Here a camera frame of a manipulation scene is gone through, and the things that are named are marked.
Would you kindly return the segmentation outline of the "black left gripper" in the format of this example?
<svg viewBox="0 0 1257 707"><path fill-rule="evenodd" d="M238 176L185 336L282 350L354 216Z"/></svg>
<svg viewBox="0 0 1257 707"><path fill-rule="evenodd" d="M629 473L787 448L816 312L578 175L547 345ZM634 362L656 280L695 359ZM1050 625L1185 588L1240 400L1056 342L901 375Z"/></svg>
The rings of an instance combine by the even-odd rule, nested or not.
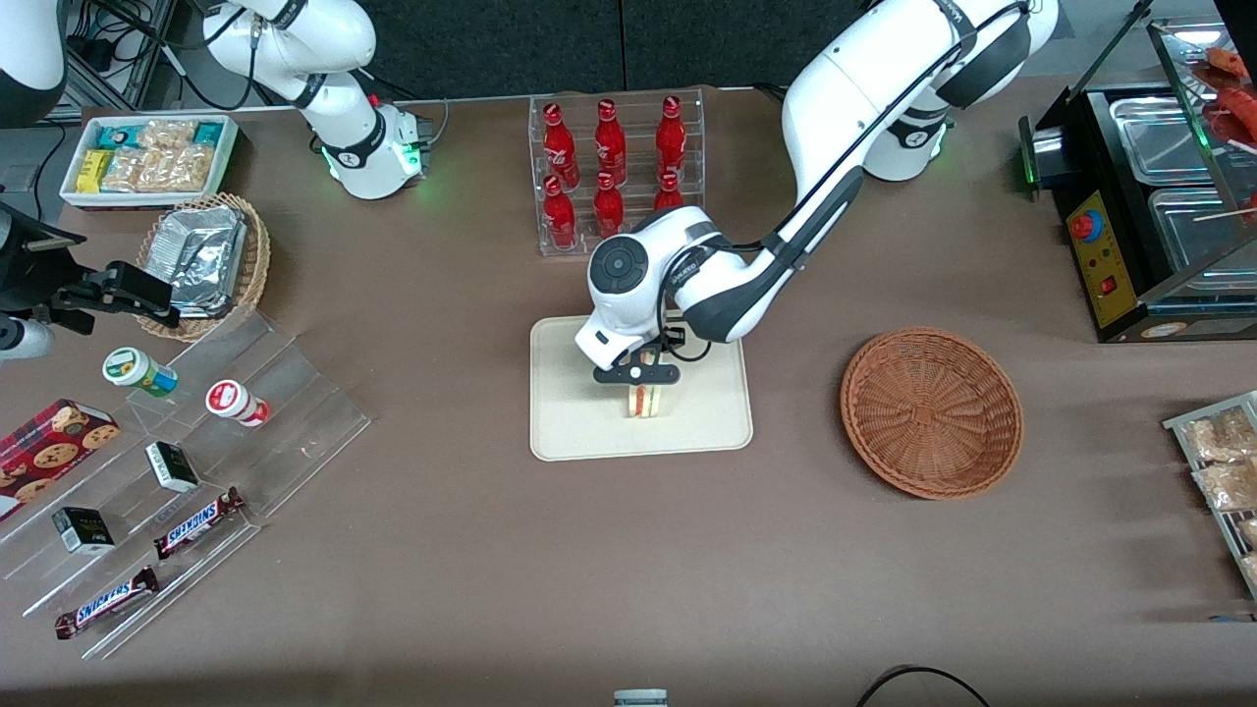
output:
<svg viewBox="0 0 1257 707"><path fill-rule="evenodd" d="M685 328L662 328L659 335L646 342L636 353L631 353L631 365L659 365L664 353L672 348L683 348L686 341ZM634 385L626 387L626 413L634 416ZM678 413L678 384L666 386L666 413Z"/></svg>

